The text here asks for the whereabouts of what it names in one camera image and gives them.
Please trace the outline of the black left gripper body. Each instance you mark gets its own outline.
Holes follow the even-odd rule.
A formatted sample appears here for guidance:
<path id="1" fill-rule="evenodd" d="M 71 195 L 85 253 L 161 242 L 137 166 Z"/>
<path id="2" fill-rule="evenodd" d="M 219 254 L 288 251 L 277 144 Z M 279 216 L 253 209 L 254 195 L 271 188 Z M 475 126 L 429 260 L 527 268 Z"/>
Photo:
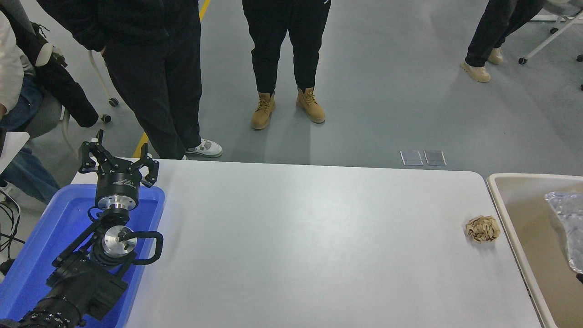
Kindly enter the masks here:
<path id="1" fill-rule="evenodd" d="M 97 191 L 95 201 L 100 202 L 110 196 L 126 196 L 137 202 L 139 185 L 142 175 L 139 171 L 133 173 L 110 172 L 97 169 Z"/>

